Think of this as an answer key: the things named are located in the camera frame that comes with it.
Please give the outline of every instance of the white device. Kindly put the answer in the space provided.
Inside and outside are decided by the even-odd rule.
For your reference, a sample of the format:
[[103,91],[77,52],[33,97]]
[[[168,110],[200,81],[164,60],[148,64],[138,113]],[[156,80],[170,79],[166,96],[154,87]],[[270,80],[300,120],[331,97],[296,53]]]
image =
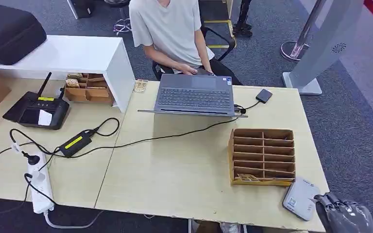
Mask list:
[[317,186],[297,177],[289,187],[282,206],[303,220],[310,221],[315,210],[315,203],[312,200],[319,193],[320,189]]
[[[52,189],[48,169],[45,166],[38,171],[46,163],[46,157],[42,152],[38,152],[34,155],[39,156],[39,162],[35,165],[30,165],[28,163],[28,173],[32,175],[31,184],[52,199]],[[45,196],[36,192],[34,189],[31,189],[31,194],[35,213],[41,214],[48,210],[52,211],[54,209],[53,202]]]
[[304,95],[322,94],[316,77],[351,48],[363,3],[364,0],[332,2],[320,30],[301,61],[292,72],[282,73],[286,87],[297,88]]

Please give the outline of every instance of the floor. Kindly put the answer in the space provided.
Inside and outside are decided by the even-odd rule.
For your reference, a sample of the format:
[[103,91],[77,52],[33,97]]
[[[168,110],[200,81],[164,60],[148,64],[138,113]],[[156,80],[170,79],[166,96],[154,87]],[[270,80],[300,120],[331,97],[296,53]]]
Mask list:
[[[237,2],[233,21],[239,12]],[[92,18],[75,20],[66,1],[0,0],[0,3],[32,12],[48,34],[116,36],[111,29],[118,11],[101,4]],[[311,4],[309,0],[253,1],[248,23],[252,24],[254,35],[238,39],[237,48],[223,62],[245,85],[284,86],[281,74],[291,71],[295,64],[280,56],[279,47],[298,37]],[[359,25],[356,50],[318,77],[322,95],[303,96],[302,101],[331,191],[366,205],[373,215],[373,18],[366,9]],[[311,39],[319,26],[318,22]],[[133,47],[131,35],[119,36],[124,37],[135,76],[154,80],[151,61],[141,48]],[[2,209],[13,204],[16,203],[0,200]],[[84,224],[95,214],[96,210],[61,206],[53,219],[59,224]],[[184,219],[146,219],[107,212],[91,229],[79,232],[186,232],[186,225]],[[63,232],[47,227],[43,217],[32,212],[30,203],[18,212],[0,216],[0,233],[20,230]]]

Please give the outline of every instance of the laptop touchpad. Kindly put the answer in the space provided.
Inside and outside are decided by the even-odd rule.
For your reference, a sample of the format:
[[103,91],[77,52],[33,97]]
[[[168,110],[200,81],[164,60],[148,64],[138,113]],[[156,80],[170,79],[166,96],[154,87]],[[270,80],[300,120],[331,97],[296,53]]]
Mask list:
[[216,78],[212,77],[192,77],[192,87],[202,89],[215,89],[217,86]]

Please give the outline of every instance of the chair leg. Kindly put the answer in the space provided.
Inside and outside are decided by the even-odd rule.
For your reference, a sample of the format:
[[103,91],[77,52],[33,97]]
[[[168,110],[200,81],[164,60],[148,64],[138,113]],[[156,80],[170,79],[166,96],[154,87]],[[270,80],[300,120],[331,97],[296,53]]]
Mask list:
[[123,8],[119,9],[119,13],[120,13],[121,19],[119,19],[115,23],[114,32],[117,32],[117,34],[118,34],[118,33],[127,33],[127,32],[132,31],[131,21],[130,21],[129,18],[126,17]]

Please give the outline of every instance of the white paper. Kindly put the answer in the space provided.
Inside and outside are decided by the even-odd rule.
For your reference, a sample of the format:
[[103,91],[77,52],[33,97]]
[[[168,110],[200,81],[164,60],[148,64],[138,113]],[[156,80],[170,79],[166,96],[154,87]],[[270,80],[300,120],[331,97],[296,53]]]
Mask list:
[[39,110],[39,121],[38,125],[48,126],[51,124],[52,114],[45,112],[44,110]]

